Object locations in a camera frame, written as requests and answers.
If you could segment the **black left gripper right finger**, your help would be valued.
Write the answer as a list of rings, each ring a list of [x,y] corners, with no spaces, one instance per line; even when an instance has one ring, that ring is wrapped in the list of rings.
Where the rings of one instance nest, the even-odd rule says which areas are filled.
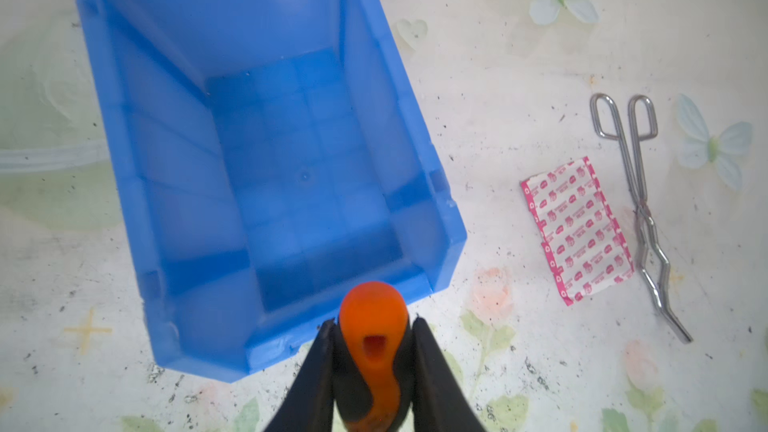
[[[416,432],[484,432],[469,406],[427,321],[413,322],[413,422]]]

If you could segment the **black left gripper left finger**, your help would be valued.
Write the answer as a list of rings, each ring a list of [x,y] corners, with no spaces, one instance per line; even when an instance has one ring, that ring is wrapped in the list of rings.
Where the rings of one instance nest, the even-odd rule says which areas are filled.
[[[335,329],[333,320],[322,324],[282,405],[265,428],[266,432],[332,430]]]

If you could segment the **orange black screwdriver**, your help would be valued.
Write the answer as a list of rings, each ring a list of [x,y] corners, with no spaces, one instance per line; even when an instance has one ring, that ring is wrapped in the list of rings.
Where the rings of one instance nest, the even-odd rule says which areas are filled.
[[[396,431],[414,390],[405,300],[373,281],[344,297],[334,330],[333,395],[348,431]]]

